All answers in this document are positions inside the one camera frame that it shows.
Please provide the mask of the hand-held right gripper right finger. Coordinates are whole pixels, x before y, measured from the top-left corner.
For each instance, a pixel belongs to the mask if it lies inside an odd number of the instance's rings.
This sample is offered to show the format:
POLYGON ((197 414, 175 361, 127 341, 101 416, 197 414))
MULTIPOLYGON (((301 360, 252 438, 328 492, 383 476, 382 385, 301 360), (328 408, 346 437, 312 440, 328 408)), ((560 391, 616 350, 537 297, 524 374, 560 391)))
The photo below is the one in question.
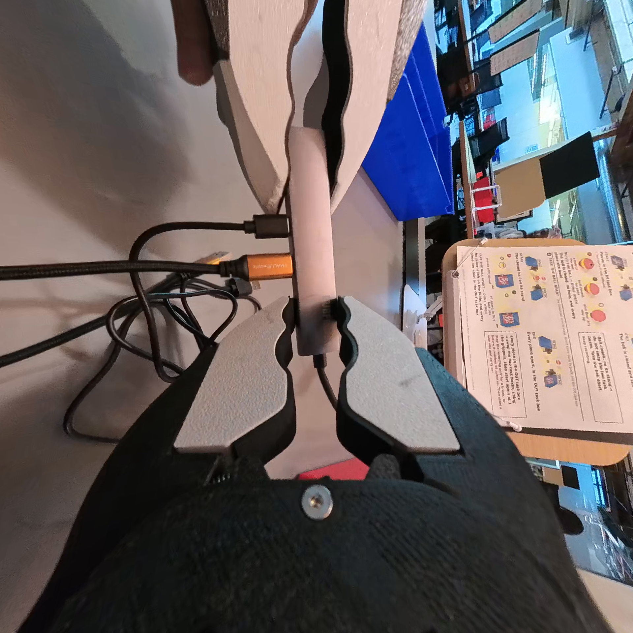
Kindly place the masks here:
POLYGON ((341 444, 370 465, 455 455, 460 442, 414 344, 399 328, 351 296, 336 302, 344 365, 336 408, 341 444))

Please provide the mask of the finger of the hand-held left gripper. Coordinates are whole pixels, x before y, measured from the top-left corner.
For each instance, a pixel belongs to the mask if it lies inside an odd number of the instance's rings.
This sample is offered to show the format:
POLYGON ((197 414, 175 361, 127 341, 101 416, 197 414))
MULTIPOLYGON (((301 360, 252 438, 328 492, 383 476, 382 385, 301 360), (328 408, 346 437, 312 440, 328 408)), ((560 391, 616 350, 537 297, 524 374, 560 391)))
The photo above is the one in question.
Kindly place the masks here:
POLYGON ((289 179, 290 59, 316 1, 214 1, 217 110, 251 192, 279 212, 289 179))
POLYGON ((333 213, 394 97, 415 42, 415 1, 325 1, 328 91, 321 117, 333 213))

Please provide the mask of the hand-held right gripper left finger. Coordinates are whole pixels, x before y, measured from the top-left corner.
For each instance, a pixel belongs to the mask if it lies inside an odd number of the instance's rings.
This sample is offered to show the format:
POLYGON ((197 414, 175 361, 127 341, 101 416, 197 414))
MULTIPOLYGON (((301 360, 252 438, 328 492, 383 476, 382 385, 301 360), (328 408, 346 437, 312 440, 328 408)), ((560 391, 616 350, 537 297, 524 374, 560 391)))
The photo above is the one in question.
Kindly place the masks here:
POLYGON ((294 302, 281 297, 229 332, 175 439, 181 453, 273 460, 296 434, 294 302))

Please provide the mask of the red plastic bin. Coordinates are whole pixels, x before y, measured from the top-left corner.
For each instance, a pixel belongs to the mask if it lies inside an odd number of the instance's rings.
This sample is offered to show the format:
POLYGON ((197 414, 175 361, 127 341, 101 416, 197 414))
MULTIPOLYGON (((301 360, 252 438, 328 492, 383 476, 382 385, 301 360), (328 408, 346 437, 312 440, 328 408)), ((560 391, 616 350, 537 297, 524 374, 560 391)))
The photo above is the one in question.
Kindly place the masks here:
POLYGON ((369 466, 358 458, 350 458, 337 463, 332 463, 319 468, 301 472, 296 476, 297 480, 364 480, 368 474, 369 466))
POLYGON ((491 223, 499 207, 499 187, 486 185, 483 180, 473 188, 473 207, 479 224, 491 223))

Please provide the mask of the grey usb hub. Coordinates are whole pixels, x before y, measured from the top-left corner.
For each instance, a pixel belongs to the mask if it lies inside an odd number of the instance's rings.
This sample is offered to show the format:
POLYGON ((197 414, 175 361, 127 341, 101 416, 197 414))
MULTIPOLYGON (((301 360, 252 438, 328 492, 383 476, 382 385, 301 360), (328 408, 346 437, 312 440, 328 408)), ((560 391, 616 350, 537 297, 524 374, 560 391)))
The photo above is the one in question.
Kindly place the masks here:
POLYGON ((297 352, 312 357, 321 386, 336 408, 337 396, 325 373, 326 356, 339 344, 332 316, 337 291, 325 142, 321 131, 293 126, 288 149, 297 352))

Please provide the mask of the person's left hand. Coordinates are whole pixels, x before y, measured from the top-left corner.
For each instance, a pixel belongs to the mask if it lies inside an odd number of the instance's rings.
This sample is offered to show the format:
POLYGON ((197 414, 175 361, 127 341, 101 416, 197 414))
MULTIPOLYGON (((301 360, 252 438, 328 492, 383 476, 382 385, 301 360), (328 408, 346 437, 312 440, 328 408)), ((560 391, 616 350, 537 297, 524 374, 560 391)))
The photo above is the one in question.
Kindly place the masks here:
POLYGON ((210 82, 217 44, 204 1, 171 1, 179 77, 189 85, 210 82))

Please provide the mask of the blue plastic bin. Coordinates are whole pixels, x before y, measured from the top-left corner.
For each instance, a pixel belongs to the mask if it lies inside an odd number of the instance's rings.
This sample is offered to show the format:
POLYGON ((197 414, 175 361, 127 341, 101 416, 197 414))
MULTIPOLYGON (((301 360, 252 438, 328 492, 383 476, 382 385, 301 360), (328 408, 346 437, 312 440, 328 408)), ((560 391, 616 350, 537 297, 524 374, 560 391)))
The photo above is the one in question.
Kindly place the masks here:
POLYGON ((400 222, 454 213, 446 115, 434 54, 421 26, 362 164, 400 222))

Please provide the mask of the tan board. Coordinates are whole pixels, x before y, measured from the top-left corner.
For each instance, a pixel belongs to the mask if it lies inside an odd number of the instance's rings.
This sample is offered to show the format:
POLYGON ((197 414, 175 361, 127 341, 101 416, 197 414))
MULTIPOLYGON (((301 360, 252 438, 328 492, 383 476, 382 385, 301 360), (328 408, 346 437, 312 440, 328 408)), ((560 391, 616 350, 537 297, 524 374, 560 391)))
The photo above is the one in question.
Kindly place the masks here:
POLYGON ((546 200, 539 156, 501 163, 495 168, 495 183, 501 196, 498 221, 512 220, 546 200))

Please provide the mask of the instruction sheet on wooden stand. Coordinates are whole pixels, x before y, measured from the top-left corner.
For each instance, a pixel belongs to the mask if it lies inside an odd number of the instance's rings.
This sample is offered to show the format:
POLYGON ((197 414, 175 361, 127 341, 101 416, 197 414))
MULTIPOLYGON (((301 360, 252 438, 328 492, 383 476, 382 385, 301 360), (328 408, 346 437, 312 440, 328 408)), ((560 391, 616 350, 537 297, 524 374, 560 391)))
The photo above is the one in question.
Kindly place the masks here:
MULTIPOLYGON (((458 267, 458 247, 494 248, 517 244, 517 239, 493 239, 481 243, 476 239, 465 239, 450 246, 441 263, 442 313, 444 367, 463 386, 466 385, 463 363, 463 342, 458 286, 453 281, 453 272, 458 267)), ((560 462, 584 463, 608 466, 621 462, 632 448, 631 434, 614 434, 624 443, 607 441, 606 434, 573 432, 564 430, 516 431, 502 427, 519 452, 526 458, 543 458, 560 462)))

